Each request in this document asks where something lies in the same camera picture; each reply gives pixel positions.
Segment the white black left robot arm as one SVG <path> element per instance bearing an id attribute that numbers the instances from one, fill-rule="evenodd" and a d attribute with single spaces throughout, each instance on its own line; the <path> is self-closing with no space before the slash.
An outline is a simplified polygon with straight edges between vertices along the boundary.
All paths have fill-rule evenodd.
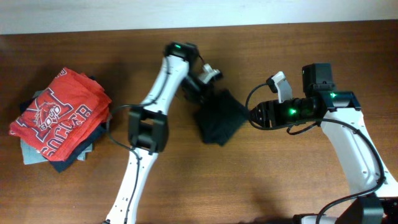
<path id="1" fill-rule="evenodd" d="M 105 224 L 128 224 L 137 220 L 137 209 L 149 172 L 169 138 L 168 111 L 177 90 L 184 91 L 188 101 L 204 103 L 213 91 L 213 80 L 220 75 L 207 63 L 196 75 L 195 62 L 201 59 L 198 47 L 191 43 L 171 42 L 165 46 L 159 74 L 144 100 L 138 105 L 126 104 L 111 111 L 115 115 L 127 108 L 128 144 L 117 142 L 128 150 L 129 159 L 121 186 Z"/>

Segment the dark teal t-shirt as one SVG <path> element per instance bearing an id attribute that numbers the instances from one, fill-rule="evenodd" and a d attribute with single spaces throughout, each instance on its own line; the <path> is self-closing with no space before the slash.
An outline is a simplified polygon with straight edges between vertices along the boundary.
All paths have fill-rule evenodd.
<path id="1" fill-rule="evenodd" d="M 193 114 L 205 144 L 224 146 L 248 120 L 249 111 L 229 90 L 222 90 Z"/>

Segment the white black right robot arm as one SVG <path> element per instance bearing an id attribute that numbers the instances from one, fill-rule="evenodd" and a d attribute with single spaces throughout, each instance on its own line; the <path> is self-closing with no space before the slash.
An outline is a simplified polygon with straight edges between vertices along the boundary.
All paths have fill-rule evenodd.
<path id="1" fill-rule="evenodd" d="M 260 130 L 310 123 L 321 127 L 341 164 L 350 193 L 318 213 L 294 215 L 291 223 L 397 223 L 397 181 L 382 161 L 351 91 L 310 90 L 304 98 L 263 101 L 249 113 Z"/>

